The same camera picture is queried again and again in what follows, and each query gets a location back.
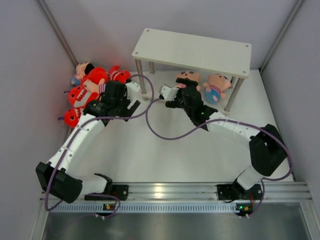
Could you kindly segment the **pink doll striped shirt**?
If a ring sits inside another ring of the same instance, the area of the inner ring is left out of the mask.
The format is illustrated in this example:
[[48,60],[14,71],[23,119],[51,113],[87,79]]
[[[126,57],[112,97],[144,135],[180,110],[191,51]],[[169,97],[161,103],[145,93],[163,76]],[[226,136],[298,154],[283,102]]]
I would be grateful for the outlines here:
[[91,80],[86,80],[84,82],[85,87],[87,88],[87,90],[91,93],[91,94],[98,94],[100,95],[101,93],[103,93],[106,89],[106,85],[107,82],[109,80],[108,79],[100,79],[98,83],[95,83]]
[[225,91],[231,87],[231,82],[226,76],[214,73],[208,76],[203,87],[204,99],[210,104],[217,104],[221,99],[227,97]]
[[176,78],[189,79],[191,81],[197,82],[196,89],[198,92],[201,91],[201,86],[199,85],[201,80],[201,75],[199,72],[194,70],[185,70],[176,75]]

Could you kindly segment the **red plush shark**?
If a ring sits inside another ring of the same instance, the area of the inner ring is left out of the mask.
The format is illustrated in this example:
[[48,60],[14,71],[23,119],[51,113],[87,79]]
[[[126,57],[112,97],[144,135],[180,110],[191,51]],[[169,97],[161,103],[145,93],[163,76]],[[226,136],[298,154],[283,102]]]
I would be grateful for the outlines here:
[[71,128],[75,128],[79,123],[79,119],[83,114],[83,111],[83,107],[72,107],[68,109],[63,116],[59,116],[57,120],[63,121],[64,124]]
[[114,65],[108,71],[108,75],[111,81],[126,83],[131,77],[131,73],[127,70],[122,70],[119,65]]
[[85,107],[90,101],[98,98],[99,87],[96,84],[93,86],[79,85],[73,87],[69,91],[65,91],[65,93],[68,93],[68,101],[74,108],[82,108]]

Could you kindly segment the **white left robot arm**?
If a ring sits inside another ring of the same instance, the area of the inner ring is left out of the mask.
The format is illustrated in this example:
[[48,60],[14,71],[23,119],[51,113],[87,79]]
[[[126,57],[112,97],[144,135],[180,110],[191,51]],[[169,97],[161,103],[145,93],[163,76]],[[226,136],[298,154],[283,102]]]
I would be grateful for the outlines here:
[[86,200],[97,194],[102,200],[113,194],[113,181],[106,175],[72,176],[71,167],[78,163],[94,138],[113,118],[129,120],[139,107],[134,94],[141,87],[128,80],[126,83],[109,81],[99,97],[90,100],[74,130],[48,162],[40,162],[36,169],[42,190],[66,203],[73,203],[78,197]]

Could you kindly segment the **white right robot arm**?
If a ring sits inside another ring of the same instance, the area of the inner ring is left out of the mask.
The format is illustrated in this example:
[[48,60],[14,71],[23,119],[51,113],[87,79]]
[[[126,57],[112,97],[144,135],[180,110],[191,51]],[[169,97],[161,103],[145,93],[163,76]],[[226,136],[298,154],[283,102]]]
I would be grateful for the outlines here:
[[275,126],[257,127],[236,121],[217,109],[204,104],[196,82],[177,78],[183,88],[162,85],[159,94],[168,108],[183,109],[197,127],[235,140],[249,149],[250,164],[231,184],[219,184],[218,199],[224,202],[235,200],[260,200],[258,181],[271,176],[288,157],[288,150]]

